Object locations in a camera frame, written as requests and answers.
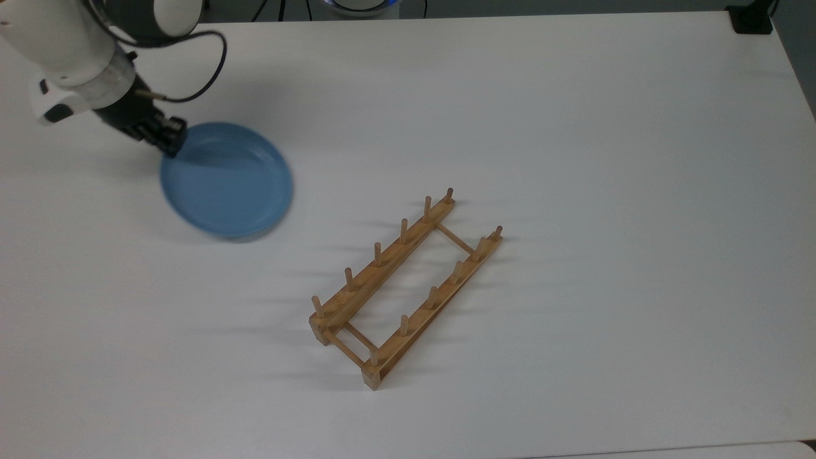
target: floor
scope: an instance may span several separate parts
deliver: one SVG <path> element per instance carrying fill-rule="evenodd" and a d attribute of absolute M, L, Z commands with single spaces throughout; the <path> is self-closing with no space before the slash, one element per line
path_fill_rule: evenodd
<path fill-rule="evenodd" d="M 283 20 L 325 20 L 321 0 L 289 0 Z M 722 11 L 745 0 L 428 0 L 428 18 L 468 16 L 532 16 L 647 11 Z M 277 21 L 281 0 L 210 0 L 203 22 Z M 424 0 L 404 0 L 401 17 L 421 18 Z M 791 60 L 810 110 L 816 118 L 816 0 L 780 0 L 774 24 Z"/>

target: black cable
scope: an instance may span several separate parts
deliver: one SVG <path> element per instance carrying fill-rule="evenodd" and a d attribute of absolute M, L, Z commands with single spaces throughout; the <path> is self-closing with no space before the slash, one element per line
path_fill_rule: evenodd
<path fill-rule="evenodd" d="M 264 10 L 264 7 L 266 6 L 266 2 L 267 2 L 267 0 L 263 0 L 260 3 L 260 7 L 258 7 L 258 11 L 255 12 L 254 16 L 252 16 L 252 20 L 250 22 L 255 22 L 255 20 L 258 19 L 258 16 L 260 16 L 260 12 L 262 12 Z"/>
<path fill-rule="evenodd" d="M 99 12 L 94 8 L 93 5 L 91 5 L 91 0 L 85 0 L 84 3 L 85 3 L 86 8 L 88 8 L 88 11 L 91 13 L 91 18 L 94 20 L 94 22 L 96 22 L 97 25 L 99 25 L 99 27 L 102 28 L 103 31 L 105 31 L 105 33 L 107 35 L 109 35 L 111 38 L 113 38 L 117 42 L 123 43 L 123 44 L 125 44 L 125 45 L 127 45 L 129 47 L 142 48 L 142 49 L 166 48 L 166 47 L 173 46 L 173 45 L 175 45 L 177 43 L 186 42 L 188 40 L 192 40 L 194 38 L 199 38 L 199 37 L 204 37 L 206 35 L 215 35 L 216 37 L 221 39 L 221 46 L 222 46 L 221 47 L 221 59 L 218 62 L 218 67 L 215 68 L 215 72 L 213 72 L 212 76 L 210 77 L 210 80 L 208 82 L 206 82 L 201 89 L 196 91 L 191 96 L 181 97 L 179 99 L 176 99 L 174 97 L 168 97 L 168 96 L 166 96 L 164 94 L 156 94 L 155 96 L 158 96 L 156 98 L 158 98 L 159 100 L 164 100 L 164 101 L 167 101 L 167 102 L 173 102 L 173 103 L 176 103 L 176 104 L 180 104 L 180 103 L 183 103 L 183 102 L 190 102 L 193 99 L 197 99 L 201 94 L 204 94 L 208 89 L 210 89 L 212 84 L 215 82 L 216 79 L 218 79 L 218 76 L 221 74 L 221 69 L 224 68 L 224 62 L 227 60 L 227 38 L 221 32 L 219 32 L 217 30 L 203 30 L 201 32 L 191 33 L 190 35 L 185 35 L 183 37 L 168 38 L 167 40 L 160 41 L 160 42 L 147 43 L 147 42 L 131 41 L 131 40 L 127 40 L 125 38 L 122 38 L 119 35 L 116 35 L 114 32 L 111 31 L 111 29 L 102 21 L 102 18 L 99 16 Z"/>
<path fill-rule="evenodd" d="M 281 8 L 277 10 L 277 22 L 283 22 L 284 12 L 286 12 L 286 0 L 281 0 Z"/>
<path fill-rule="evenodd" d="M 774 13 L 776 12 L 776 7 L 778 7 L 778 6 L 779 6 L 779 0 L 776 0 L 776 2 L 774 2 L 774 7 L 770 9 L 770 14 L 768 14 L 768 16 L 774 17 Z"/>

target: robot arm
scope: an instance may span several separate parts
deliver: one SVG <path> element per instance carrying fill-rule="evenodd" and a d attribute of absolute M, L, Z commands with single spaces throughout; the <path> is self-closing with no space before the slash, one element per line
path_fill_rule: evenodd
<path fill-rule="evenodd" d="M 89 7 L 88 0 L 0 0 L 0 35 L 43 71 L 29 84 L 35 113 L 56 123 L 92 109 L 108 125 L 175 156 L 187 123 L 167 118 L 144 96 L 152 93 L 132 59 L 92 15 L 106 13 L 136 42 L 160 47 L 190 33 L 202 0 L 105 0 L 99 10 Z"/>

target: blue plate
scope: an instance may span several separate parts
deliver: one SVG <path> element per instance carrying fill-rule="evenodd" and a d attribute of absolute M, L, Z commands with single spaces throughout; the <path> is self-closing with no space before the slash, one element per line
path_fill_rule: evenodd
<path fill-rule="evenodd" d="M 176 157 L 162 160 L 160 177 L 173 210 L 219 236 L 265 230 L 283 218 L 292 200 L 292 175 L 281 154 L 235 124 L 190 127 Z"/>

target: table surface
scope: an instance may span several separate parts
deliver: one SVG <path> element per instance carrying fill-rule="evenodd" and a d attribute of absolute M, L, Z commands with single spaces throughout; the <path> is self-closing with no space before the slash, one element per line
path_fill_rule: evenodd
<path fill-rule="evenodd" d="M 574 459 L 814 459 L 816 452 L 803 443 L 790 442 L 658 451 L 610 452 L 568 457 Z"/>
<path fill-rule="evenodd" d="M 533 457 L 816 437 L 816 123 L 777 35 L 724 12 L 219 25 L 209 92 L 295 198 L 209 237 L 159 156 L 39 127 L 0 43 L 3 456 Z M 144 51 L 193 91 L 202 39 Z M 307 324 L 426 194 L 494 257 L 372 392 Z M 433 234 L 354 323 L 377 344 L 461 252 Z"/>

